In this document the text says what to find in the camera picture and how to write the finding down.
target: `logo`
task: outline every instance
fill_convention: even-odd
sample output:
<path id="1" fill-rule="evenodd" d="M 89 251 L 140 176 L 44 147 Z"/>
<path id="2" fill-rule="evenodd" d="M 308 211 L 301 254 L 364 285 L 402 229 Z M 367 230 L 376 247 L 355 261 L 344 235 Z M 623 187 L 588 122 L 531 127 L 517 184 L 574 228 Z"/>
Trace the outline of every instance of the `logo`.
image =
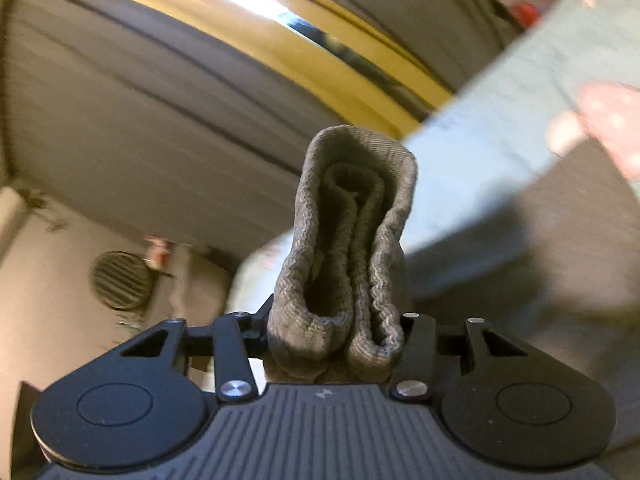
<path id="1" fill-rule="evenodd" d="M 320 390 L 319 392 L 316 392 L 316 397 L 320 397 L 321 399 L 328 399 L 333 394 L 334 393 L 331 390 L 327 390 L 325 388 L 324 390 Z"/>

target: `triangular cutout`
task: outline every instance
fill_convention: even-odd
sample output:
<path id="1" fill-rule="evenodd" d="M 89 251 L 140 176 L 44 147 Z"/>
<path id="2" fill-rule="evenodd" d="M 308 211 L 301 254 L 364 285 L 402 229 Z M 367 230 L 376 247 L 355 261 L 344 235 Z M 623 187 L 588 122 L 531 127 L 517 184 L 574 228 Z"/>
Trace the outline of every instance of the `triangular cutout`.
<path id="1" fill-rule="evenodd" d="M 158 330 L 131 348 L 127 348 L 121 355 L 123 357 L 158 357 L 162 353 L 162 347 L 168 335 L 167 330 Z"/>

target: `white wall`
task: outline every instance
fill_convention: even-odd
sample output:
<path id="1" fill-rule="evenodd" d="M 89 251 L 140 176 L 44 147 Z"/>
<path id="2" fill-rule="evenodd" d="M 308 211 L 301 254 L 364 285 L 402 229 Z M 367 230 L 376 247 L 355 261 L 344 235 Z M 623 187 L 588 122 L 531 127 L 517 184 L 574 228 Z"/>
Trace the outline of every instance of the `white wall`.
<path id="1" fill-rule="evenodd" d="M 0 261 L 0 478 L 9 479 L 20 380 L 43 389 L 128 337 L 89 286 L 96 256 L 142 246 L 56 205 L 69 226 L 47 232 L 31 215 Z"/>

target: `red object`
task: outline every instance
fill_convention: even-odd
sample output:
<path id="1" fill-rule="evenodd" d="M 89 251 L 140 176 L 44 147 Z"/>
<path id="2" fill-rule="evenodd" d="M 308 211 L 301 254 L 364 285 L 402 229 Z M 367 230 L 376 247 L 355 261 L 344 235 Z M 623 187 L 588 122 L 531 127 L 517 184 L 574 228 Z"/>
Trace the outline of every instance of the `red object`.
<path id="1" fill-rule="evenodd" d="M 538 8 L 527 2 L 518 2 L 509 7 L 511 15 L 524 28 L 531 28 L 540 20 Z"/>
<path id="2" fill-rule="evenodd" d="M 161 270 L 171 254 L 169 241 L 156 235 L 146 235 L 145 240 L 149 243 L 144 258 L 146 266 L 153 270 Z"/>

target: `ribbed fabric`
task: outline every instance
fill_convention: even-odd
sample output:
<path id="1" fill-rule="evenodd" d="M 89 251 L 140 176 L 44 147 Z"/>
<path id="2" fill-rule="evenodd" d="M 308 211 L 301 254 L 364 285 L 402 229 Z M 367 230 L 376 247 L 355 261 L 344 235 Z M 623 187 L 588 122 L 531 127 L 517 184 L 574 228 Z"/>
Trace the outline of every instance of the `ribbed fabric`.
<path id="1" fill-rule="evenodd" d="M 270 380 L 380 382 L 402 350 L 399 240 L 417 167 L 399 142 L 338 126 L 309 145 L 268 324 Z"/>

